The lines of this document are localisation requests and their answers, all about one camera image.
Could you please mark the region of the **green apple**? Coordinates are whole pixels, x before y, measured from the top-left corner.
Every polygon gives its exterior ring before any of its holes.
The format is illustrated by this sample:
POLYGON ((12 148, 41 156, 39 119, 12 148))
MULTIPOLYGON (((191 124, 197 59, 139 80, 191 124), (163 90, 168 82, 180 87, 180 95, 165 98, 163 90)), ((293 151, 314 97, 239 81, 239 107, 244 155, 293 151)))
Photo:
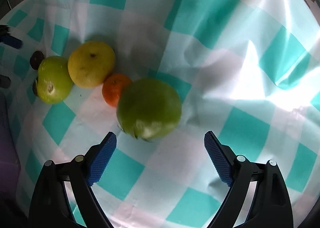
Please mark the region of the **green apple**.
POLYGON ((37 95, 45 103, 62 102, 71 92, 73 81, 68 73, 68 60, 61 56, 45 58, 37 71, 37 95))
POLYGON ((124 89, 117 105, 123 132, 133 138, 152 140, 173 131, 182 115, 177 91, 154 78, 141 78, 124 89))

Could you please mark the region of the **dark round fruit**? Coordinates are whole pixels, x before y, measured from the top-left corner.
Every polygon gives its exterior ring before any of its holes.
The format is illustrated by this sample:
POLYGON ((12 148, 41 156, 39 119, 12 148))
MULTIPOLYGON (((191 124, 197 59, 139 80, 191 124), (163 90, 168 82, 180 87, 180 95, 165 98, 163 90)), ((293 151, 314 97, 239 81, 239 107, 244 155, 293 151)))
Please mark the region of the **dark round fruit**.
POLYGON ((44 56, 43 52, 41 52, 41 51, 39 51, 39 50, 35 51, 35 52, 32 54, 32 56, 31 56, 31 58, 30 58, 30 60, 29 60, 29 63, 30 63, 31 68, 34 69, 34 70, 38 70, 41 62, 42 62, 44 59, 45 59, 45 56, 44 56))

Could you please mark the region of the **yellow pear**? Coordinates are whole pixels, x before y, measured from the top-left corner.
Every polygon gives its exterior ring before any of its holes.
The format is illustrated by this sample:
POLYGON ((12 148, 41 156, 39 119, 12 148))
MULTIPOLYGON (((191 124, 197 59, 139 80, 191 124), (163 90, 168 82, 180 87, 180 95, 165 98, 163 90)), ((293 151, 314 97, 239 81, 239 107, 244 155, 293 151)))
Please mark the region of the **yellow pear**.
POLYGON ((77 47, 68 58, 68 72, 80 88, 95 88, 112 73, 116 55, 108 44, 88 41, 77 47))

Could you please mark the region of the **small orange tangerine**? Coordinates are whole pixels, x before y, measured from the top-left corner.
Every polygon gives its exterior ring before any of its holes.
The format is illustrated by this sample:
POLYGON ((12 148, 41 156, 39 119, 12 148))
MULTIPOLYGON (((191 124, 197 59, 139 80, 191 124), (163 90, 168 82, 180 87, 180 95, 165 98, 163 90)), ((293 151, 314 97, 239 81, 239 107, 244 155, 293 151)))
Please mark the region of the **small orange tangerine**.
POLYGON ((110 75, 102 87, 102 95, 105 102, 111 106, 116 107, 123 90, 132 83, 132 80, 120 73, 110 75))

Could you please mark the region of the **teal checkered tablecloth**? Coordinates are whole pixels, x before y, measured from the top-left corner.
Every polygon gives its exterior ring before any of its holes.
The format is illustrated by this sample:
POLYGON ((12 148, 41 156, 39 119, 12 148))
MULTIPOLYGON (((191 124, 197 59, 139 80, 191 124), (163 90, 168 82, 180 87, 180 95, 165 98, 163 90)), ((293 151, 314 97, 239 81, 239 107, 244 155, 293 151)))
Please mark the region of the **teal checkered tablecloth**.
POLYGON ((277 162, 295 226, 319 198, 319 24, 304 0, 25 0, 1 23, 23 41, 1 46, 23 212, 46 160, 68 162, 110 131, 117 148, 93 191, 116 227, 209 224, 228 191, 204 148, 209 130, 253 162, 277 162), (90 40, 115 50, 117 72, 176 89, 171 133, 124 133, 100 87, 74 86, 54 105, 33 94, 34 51, 68 57, 90 40))

